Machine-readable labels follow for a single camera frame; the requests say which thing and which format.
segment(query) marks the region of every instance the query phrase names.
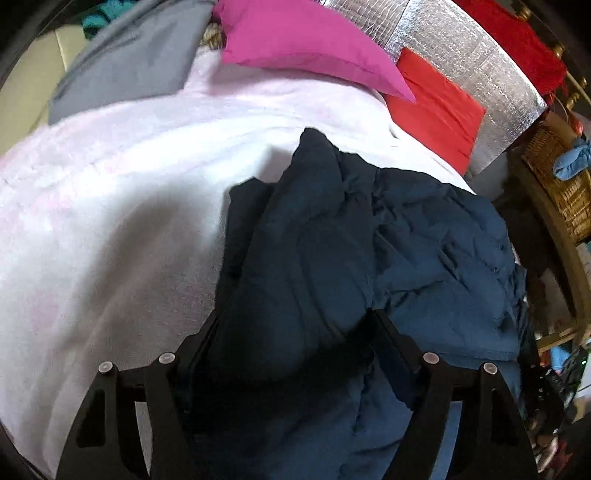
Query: wooden frame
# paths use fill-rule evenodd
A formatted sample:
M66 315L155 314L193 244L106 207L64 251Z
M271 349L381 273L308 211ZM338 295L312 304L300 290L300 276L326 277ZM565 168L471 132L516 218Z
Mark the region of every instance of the wooden frame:
M574 319L571 324L560 332L538 340L538 350L544 352L570 340L580 343L588 335L587 326L591 323L591 288L576 246L570 238L564 219L529 168L520 158L513 157L509 161L509 169L524 189L552 238L564 267L574 303Z

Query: blue glove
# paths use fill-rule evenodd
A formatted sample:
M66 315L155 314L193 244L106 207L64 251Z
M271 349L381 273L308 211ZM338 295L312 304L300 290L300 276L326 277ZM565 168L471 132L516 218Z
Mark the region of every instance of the blue glove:
M554 176L560 180L569 180L589 166L591 166L591 141L576 138L573 141L573 148L556 159Z

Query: pillow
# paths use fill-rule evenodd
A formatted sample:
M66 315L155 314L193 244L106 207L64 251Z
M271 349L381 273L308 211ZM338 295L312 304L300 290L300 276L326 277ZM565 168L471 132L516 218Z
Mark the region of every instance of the pillow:
M417 101L412 104L386 95L392 120L464 175L486 109L406 47L398 69Z
M392 59L354 23L313 0L220 0L222 61L298 69L414 101Z

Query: dark blue fabric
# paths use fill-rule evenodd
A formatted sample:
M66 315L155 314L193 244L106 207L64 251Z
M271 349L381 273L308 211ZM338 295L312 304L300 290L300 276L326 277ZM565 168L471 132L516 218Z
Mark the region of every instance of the dark blue fabric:
M250 180L230 199L192 431L214 478L382 478L411 412L358 328L368 309L451 364L495 361L519 396L525 276L488 201L313 129L275 186ZM458 418L454 405L434 479Z

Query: white fleece blanket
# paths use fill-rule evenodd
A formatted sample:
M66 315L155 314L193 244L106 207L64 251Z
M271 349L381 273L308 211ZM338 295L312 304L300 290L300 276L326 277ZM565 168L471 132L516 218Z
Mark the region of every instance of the white fleece blanket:
M140 367L199 329L228 190L278 180L307 126L469 190L376 92L207 49L178 95L71 117L0 160L0 419L43 472L55 475L100 362Z

